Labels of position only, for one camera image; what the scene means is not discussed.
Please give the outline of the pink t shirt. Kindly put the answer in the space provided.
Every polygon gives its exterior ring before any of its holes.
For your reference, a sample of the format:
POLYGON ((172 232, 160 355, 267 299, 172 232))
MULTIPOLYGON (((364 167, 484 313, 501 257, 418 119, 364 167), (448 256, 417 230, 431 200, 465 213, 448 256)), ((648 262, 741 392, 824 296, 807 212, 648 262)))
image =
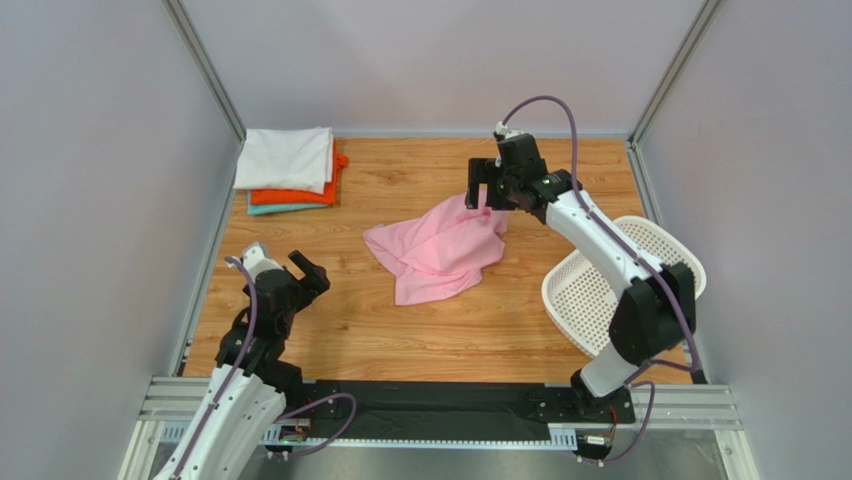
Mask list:
POLYGON ((504 255, 509 213, 469 209, 463 194, 422 216, 377 225, 363 234, 368 250, 394 277, 394 304, 411 306, 452 298, 478 285, 483 270, 504 255))

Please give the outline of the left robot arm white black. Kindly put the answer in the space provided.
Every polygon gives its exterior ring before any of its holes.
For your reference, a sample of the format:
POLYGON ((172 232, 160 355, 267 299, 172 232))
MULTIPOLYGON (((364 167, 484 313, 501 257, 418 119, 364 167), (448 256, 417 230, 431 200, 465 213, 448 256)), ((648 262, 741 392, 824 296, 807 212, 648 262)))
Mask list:
POLYGON ((264 433, 304 404, 300 367, 282 361, 295 316, 330 288, 324 267, 294 250, 295 276, 255 242, 226 264, 244 277, 248 304, 219 343, 205 394, 159 479, 236 479, 264 433))

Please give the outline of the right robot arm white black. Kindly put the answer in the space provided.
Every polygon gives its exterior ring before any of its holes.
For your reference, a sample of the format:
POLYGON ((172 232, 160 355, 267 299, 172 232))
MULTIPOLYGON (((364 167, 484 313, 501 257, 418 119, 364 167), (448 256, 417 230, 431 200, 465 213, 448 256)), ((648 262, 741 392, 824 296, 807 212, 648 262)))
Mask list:
POLYGON ((468 161, 465 204, 521 210, 565 237, 602 274, 618 303, 609 342, 576 371, 571 388, 582 406, 601 404, 677 344, 694 343, 695 274, 665 263, 630 239, 582 187, 577 170, 550 171, 535 138, 499 134, 495 158, 468 161))

